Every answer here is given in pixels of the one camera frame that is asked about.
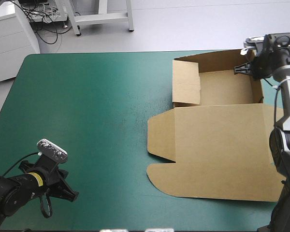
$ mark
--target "cable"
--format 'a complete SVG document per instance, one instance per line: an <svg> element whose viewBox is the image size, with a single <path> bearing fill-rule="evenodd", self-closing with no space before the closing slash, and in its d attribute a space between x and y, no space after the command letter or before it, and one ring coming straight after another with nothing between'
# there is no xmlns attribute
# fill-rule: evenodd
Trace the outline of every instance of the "cable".
<svg viewBox="0 0 290 232"><path fill-rule="evenodd" d="M12 170L20 161L24 160L25 158L29 157L29 156L33 156L33 155L37 155L38 152L34 152L31 153L29 155L24 156L23 158L19 159L15 164L13 164L3 175L2 177L4 177L5 175L7 175L9 173L10 170Z"/></svg>
<svg viewBox="0 0 290 232"><path fill-rule="evenodd" d="M46 29L46 28L43 28L43 30L49 31L49 32L51 32L51 33L58 33L58 34L65 34L65 33L67 33L68 31L70 31L71 29L72 29L72 26L71 26L69 29L67 29L66 31L64 31L64 32L55 32L55 31L51 31L51 30L48 30L48 29Z"/></svg>
<svg viewBox="0 0 290 232"><path fill-rule="evenodd" d="M42 13L42 14L44 14L44 15L41 15L42 16L42 22L43 22L43 18L46 18L46 17L48 17L49 19L50 19L50 21L51 21L51 23L53 23L54 24L54 26L55 26L55 30L56 30L56 39L55 39L55 41L54 42L52 42L52 43L49 43L49 42L47 42L47 41L45 41L42 37L41 37L41 35L38 33L38 31L40 31L41 29L39 29L39 28L37 28L36 27L36 29L34 30L34 33L36 33L37 34L37 36L44 42L44 43L46 43L46 44L55 44L57 41L58 41L58 33L57 33L57 27L56 27L56 25L55 25L55 23L54 23L54 21L52 20L52 18L50 17L50 15L49 14L47 14L47 13L45 13L45 12L42 12L42 11L37 11L37 10L26 10L25 8L23 8L23 7L21 7L21 6L19 6L18 4L16 4L15 2L13 2L12 0L7 0L7 1L9 1L9 2L11 2L11 3L13 3L15 6L17 6L24 14L25 14L25 16L27 17L27 19L29 20L29 22L31 22L31 23L34 23L34 20L33 20L33 18L31 17L31 15L36 15L36 13L35 12L38 12L38 13Z"/></svg>
<svg viewBox="0 0 290 232"><path fill-rule="evenodd" d="M273 85L271 84L271 82L269 82L268 80L266 80L265 78L263 78L264 81L266 81L271 87L273 87Z"/></svg>
<svg viewBox="0 0 290 232"><path fill-rule="evenodd" d="M43 201L42 196L39 197L40 198L40 209L41 209L41 213L42 213L44 218L50 218L53 215L52 203L51 203L49 195L48 195L49 191L50 191L50 189L48 188L44 194L45 198L46 198L46 203L47 203L49 214L44 209L44 201Z"/></svg>

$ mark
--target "folded cardboard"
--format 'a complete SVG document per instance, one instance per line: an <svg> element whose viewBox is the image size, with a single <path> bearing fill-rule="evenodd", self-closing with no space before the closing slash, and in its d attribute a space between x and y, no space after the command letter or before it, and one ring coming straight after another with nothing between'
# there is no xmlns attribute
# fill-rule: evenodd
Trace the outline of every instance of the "folded cardboard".
<svg viewBox="0 0 290 232"><path fill-rule="evenodd" d="M268 146L272 106L260 81L234 75L239 50L173 61L175 108L148 121L148 151L175 163L151 164L150 181L178 197L278 200L283 176Z"/></svg>

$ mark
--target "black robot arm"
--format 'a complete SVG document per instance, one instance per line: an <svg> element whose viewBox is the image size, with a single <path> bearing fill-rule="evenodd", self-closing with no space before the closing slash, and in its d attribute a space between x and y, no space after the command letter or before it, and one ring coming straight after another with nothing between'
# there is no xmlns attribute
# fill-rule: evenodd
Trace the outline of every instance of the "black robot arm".
<svg viewBox="0 0 290 232"><path fill-rule="evenodd" d="M274 121L270 135L270 148L277 171L286 177L284 187L268 226L258 232L290 232L290 33L268 34L264 37L248 38L246 50L253 50L251 62L234 68L235 73L249 74L254 79L273 77L276 86L276 101L281 91L284 116Z"/></svg>
<svg viewBox="0 0 290 232"><path fill-rule="evenodd" d="M52 216L50 197L73 202L78 196L65 181L68 172L58 168L58 164L67 161L67 153L46 139L40 140L37 147L41 151L37 162L31 164L25 160L19 166L25 174L0 176L0 225L32 199L40 198L42 214L49 218ZM44 209L43 198L49 212Z"/></svg>

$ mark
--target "green table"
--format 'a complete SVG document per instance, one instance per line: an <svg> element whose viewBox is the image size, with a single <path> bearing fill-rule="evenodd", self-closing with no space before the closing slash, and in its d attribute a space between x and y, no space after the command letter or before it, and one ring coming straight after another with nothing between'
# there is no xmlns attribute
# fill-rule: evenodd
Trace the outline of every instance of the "green table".
<svg viewBox="0 0 290 232"><path fill-rule="evenodd" d="M266 225L274 203L177 198L147 178L149 164L165 162L147 152L147 120L172 107L173 58L196 53L28 56L0 113L0 174L47 138L68 151L61 168L80 195L74 203L53 199L50 219L31 201L2 229L255 231ZM265 86L264 92L272 103L274 91Z"/></svg>

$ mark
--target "cardboard panel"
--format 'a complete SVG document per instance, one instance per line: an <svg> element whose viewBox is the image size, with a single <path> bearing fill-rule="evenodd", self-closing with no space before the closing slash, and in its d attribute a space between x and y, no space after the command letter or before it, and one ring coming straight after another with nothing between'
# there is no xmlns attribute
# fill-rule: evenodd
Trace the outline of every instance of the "cardboard panel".
<svg viewBox="0 0 290 232"><path fill-rule="evenodd" d="M173 60L173 102L200 104L198 63Z"/></svg>
<svg viewBox="0 0 290 232"><path fill-rule="evenodd" d="M203 72L200 105L231 105L254 103L248 75L234 75L233 70Z"/></svg>
<svg viewBox="0 0 290 232"><path fill-rule="evenodd" d="M262 83L260 80L254 80L250 76L250 84L253 92L253 103L263 103Z"/></svg>
<svg viewBox="0 0 290 232"><path fill-rule="evenodd" d="M200 73L231 70L235 66L247 62L246 58L240 55L240 52L240 49L209 52L193 56L180 57L175 60L199 63Z"/></svg>
<svg viewBox="0 0 290 232"><path fill-rule="evenodd" d="M147 174L160 191L176 197L276 202L283 185L274 166L252 170L203 163L151 164Z"/></svg>
<svg viewBox="0 0 290 232"><path fill-rule="evenodd" d="M268 149L273 107L241 104L171 111L174 115L152 117L148 125L158 131L164 128L170 131L172 119L175 120L172 139L176 163L152 164L147 169L151 182L159 190L181 197L277 201L284 177L271 164ZM148 133L149 141L156 144L163 143L165 136ZM160 156L166 150L159 148L155 153Z"/></svg>
<svg viewBox="0 0 290 232"><path fill-rule="evenodd" d="M149 153L175 161L174 109L150 118L147 135Z"/></svg>

